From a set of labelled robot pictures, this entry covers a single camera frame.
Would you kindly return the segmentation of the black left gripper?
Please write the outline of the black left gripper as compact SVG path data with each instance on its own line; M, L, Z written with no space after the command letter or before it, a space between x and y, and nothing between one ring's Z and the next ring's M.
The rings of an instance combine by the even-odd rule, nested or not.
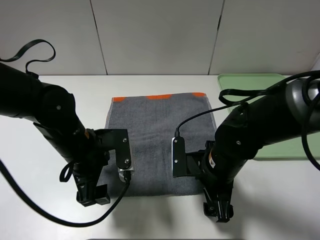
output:
M103 138L110 131L107 129L88 129L88 145L81 146L66 165L66 181L74 177L77 187L76 200L84 207L107 205L111 202L108 186L96 186L102 168L108 165L109 150Z

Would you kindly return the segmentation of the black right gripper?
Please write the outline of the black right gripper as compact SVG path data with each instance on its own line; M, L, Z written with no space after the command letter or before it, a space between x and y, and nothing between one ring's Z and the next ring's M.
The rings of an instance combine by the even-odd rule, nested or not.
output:
M230 145L211 140L205 143L199 177L205 196L203 212L207 217L217 217L217 223L227 223L234 216L231 197L234 178L247 161L244 146L239 140Z

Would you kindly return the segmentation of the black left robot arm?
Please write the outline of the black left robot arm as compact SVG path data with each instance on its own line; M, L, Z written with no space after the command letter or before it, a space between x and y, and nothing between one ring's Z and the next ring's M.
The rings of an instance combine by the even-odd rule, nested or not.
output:
M0 65L0 114L26 119L66 160L60 182L74 178L76 200L88 207L110 203L108 186L98 185L109 154L97 131L84 127L76 114L73 94L63 87L41 82L5 64Z

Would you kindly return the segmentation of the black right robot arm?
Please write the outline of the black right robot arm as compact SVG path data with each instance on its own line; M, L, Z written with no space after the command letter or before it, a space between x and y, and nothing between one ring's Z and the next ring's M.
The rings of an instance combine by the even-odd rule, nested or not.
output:
M265 90L227 89L220 93L243 100L217 128L213 141L205 144L200 163L207 217L219 223L234 215L231 204L236 175L265 146L300 138L307 159L315 168L307 136L320 130L320 73L292 75Z

